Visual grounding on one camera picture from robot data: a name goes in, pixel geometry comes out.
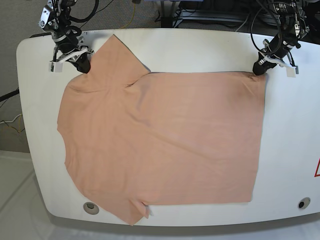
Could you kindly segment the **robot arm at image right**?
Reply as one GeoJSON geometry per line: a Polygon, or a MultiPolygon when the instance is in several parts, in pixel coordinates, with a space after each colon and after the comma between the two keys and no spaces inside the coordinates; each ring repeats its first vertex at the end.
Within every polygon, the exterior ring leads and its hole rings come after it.
{"type": "Polygon", "coordinates": [[[253,64],[252,71],[256,76],[264,75],[267,70],[276,66],[286,69],[288,77],[296,77],[299,67],[295,63],[291,50],[299,49],[299,41],[309,33],[306,16],[295,0],[279,0],[269,3],[257,1],[260,9],[255,14],[251,27],[250,38],[258,51],[258,59],[253,64]],[[259,48],[253,37],[254,23],[261,11],[268,13],[277,28],[277,34],[272,40],[263,40],[263,47],[259,48]]]}

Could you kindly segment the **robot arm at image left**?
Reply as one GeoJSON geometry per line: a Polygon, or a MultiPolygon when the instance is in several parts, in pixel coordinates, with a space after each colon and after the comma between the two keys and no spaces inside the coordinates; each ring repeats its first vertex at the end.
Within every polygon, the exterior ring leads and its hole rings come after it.
{"type": "Polygon", "coordinates": [[[49,62],[49,71],[60,73],[65,62],[71,63],[78,72],[87,74],[91,69],[90,58],[94,54],[85,45],[82,30],[72,23],[86,23],[96,13],[99,1],[94,2],[91,13],[82,19],[71,16],[75,0],[49,0],[43,7],[39,27],[51,35],[54,41],[53,57],[49,62]]]}

